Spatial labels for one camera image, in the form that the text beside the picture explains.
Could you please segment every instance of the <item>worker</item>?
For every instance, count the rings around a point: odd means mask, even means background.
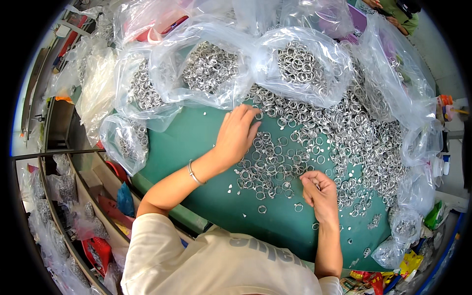
[[[245,104],[228,112],[213,149],[146,193],[126,255],[124,294],[342,294],[336,185],[319,171],[300,176],[303,198],[320,224],[314,274],[286,248],[221,228],[199,235],[184,249],[168,218],[169,211],[194,189],[244,157],[261,125],[250,126],[259,113]]]
[[[421,7],[414,0],[357,0],[355,7],[367,4],[373,10],[383,14],[405,36],[412,35],[418,26],[418,12]]]

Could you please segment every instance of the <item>pile of metal rings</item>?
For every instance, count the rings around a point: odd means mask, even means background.
[[[367,205],[365,195],[359,192],[361,187],[376,190],[386,204],[386,210],[392,206],[397,183],[407,171],[400,159],[401,132],[397,121],[388,123],[372,119],[350,91],[345,92],[338,105],[328,109],[286,99],[256,84],[244,99],[252,99],[265,115],[278,118],[281,129],[301,125],[290,139],[306,148],[310,159],[317,164],[324,163],[324,156],[319,157],[319,145],[324,139],[319,135],[326,135],[329,160],[335,164],[326,174],[333,177],[337,185],[340,209],[351,207],[354,200],[362,196]],[[363,165],[361,178],[349,180],[349,163]]]
[[[341,67],[332,63],[334,76],[326,75],[324,66],[310,53],[308,46],[297,41],[290,41],[284,49],[278,50],[277,64],[284,81],[311,84],[320,95],[328,95],[343,73]]]
[[[141,110],[165,105],[149,79],[149,60],[143,59],[133,75],[127,103],[135,102]]]
[[[250,159],[243,159],[237,163],[240,169],[235,169],[239,175],[236,180],[240,189],[253,189],[258,200],[266,197],[273,199],[282,194],[291,199],[294,192],[290,181],[302,175],[304,172],[313,170],[313,165],[308,165],[310,155],[301,150],[284,150],[288,139],[280,137],[277,143],[272,142],[269,132],[258,132],[253,140],[253,151]],[[295,205],[295,211],[299,212],[303,206]]]
[[[237,59],[237,54],[204,41],[190,53],[183,81],[189,89],[215,94],[225,81],[239,72]]]
[[[382,214],[375,214],[372,218],[372,222],[367,225],[367,229],[374,229],[379,226],[380,219],[382,218]]]
[[[139,162],[146,161],[149,151],[149,139],[146,127],[127,118],[124,120],[130,124],[133,130],[126,130],[122,132],[122,137],[116,137],[118,138],[118,146],[123,158],[133,159]]]

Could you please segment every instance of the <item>white plastic bag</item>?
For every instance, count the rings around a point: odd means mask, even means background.
[[[98,143],[101,123],[113,110],[115,63],[116,57],[110,47],[94,48],[87,58],[85,82],[76,110],[91,146]]]
[[[413,243],[420,238],[422,219],[418,212],[400,206],[393,216],[392,237],[402,244]]]
[[[443,149],[442,124],[439,120],[426,123],[418,129],[402,129],[402,162],[405,166],[427,163]]]
[[[229,54],[237,55],[237,73],[222,81],[214,94],[184,88],[182,74],[188,65],[188,58],[202,42],[218,46]],[[165,40],[154,47],[150,58],[150,77],[167,103],[189,100],[223,110],[232,110],[243,101],[243,96],[253,84],[250,71],[250,54],[254,50],[251,36],[234,29],[220,20],[197,23],[171,32]],[[192,47],[190,53],[182,49]]]
[[[397,240],[385,240],[371,254],[372,259],[386,269],[397,269],[405,256],[406,246]]]
[[[117,48],[123,48],[152,27],[160,34],[181,17],[190,16],[188,4],[182,0],[132,0],[121,4],[113,17]]]
[[[419,165],[412,167],[400,180],[396,190],[396,199],[398,205],[426,216],[434,206],[434,191],[431,167]]]
[[[323,67],[327,88],[318,88],[311,83],[292,83],[282,78],[278,65],[279,50],[289,42],[298,42],[308,47],[308,52]],[[284,27],[264,34],[257,41],[252,55],[255,82],[280,96],[329,108],[341,102],[343,93],[354,70],[349,54],[336,41],[310,28]]]
[[[146,127],[118,114],[108,116],[100,127],[100,140],[110,159],[130,176],[146,166],[148,144]]]
[[[134,121],[146,120],[145,125],[156,132],[164,132],[174,117],[182,109],[180,103],[171,103],[164,106],[155,106],[142,110],[133,101],[132,82],[139,65],[145,59],[149,59],[154,46],[139,42],[130,43],[129,48],[124,49],[117,59],[115,66],[116,99],[115,109],[125,118]]]
[[[346,0],[283,0],[280,24],[315,29],[331,38],[355,31]]]
[[[405,36],[382,16],[368,15],[359,43],[366,79],[376,86],[372,91],[381,92],[391,114],[408,129],[434,120],[434,91],[412,57],[416,53]]]
[[[233,0],[237,27],[254,37],[260,37],[278,25],[280,0]]]

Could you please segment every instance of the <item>person's right hand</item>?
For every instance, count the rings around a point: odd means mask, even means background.
[[[225,115],[216,145],[210,151],[214,155],[213,165],[220,167],[220,173],[238,163],[253,144],[261,122],[252,126],[251,122],[260,112],[258,108],[241,104]]]
[[[337,216],[336,184],[321,171],[308,171],[300,176],[303,198],[314,208],[316,220],[321,224],[339,227]]]
[[[365,4],[369,5],[371,8],[383,8],[379,0],[362,0]]]

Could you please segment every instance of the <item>green work surface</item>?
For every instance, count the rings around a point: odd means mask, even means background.
[[[166,132],[156,133],[148,130],[149,158],[146,167],[133,178],[134,185],[145,193],[150,185],[186,166],[189,159],[197,159],[205,154],[216,142],[225,113],[226,111],[210,107],[196,109],[185,107],[175,117]],[[262,125],[259,127],[259,131],[271,133],[274,145],[277,145],[277,139],[281,136],[289,139],[288,146],[283,148],[284,154],[288,149],[305,151],[299,143],[290,140],[293,130],[294,128],[290,127],[280,130],[277,120],[268,116],[264,116]],[[326,143],[327,138],[325,135],[321,136],[324,144],[321,146],[323,151],[319,155],[323,155],[326,161],[318,165],[317,156],[311,154],[311,159],[315,161],[310,159],[308,164],[324,172],[326,169],[332,169],[333,163],[328,160],[330,149]],[[252,151],[254,147],[246,154],[247,158],[251,158]],[[209,180],[206,185],[197,188],[182,202],[182,205],[230,232],[252,235],[277,247],[288,248],[303,260],[314,261],[318,231],[312,229],[312,224],[316,222],[315,216],[313,209],[302,197],[301,181],[299,179],[291,181],[291,188],[294,191],[291,199],[279,194],[274,199],[268,197],[260,201],[256,199],[254,190],[243,189],[239,195],[237,194],[239,188],[236,180],[239,175],[234,169],[237,167],[230,168],[225,173]],[[359,177],[361,166],[350,167],[348,170],[349,172],[354,170],[353,177]],[[303,204],[303,210],[295,212],[294,204],[299,202]],[[267,207],[265,214],[258,213],[257,209],[260,205]],[[341,231],[343,268],[384,271],[385,269],[370,256],[364,258],[363,252],[367,247],[373,251],[390,235],[385,204],[375,196],[372,198],[372,207],[367,210],[365,217],[359,214],[354,218],[349,215],[351,211],[352,207],[344,208],[339,212],[339,220],[344,228]],[[368,230],[367,224],[377,213],[382,214],[379,226]],[[352,244],[347,242],[349,239],[352,239]]]

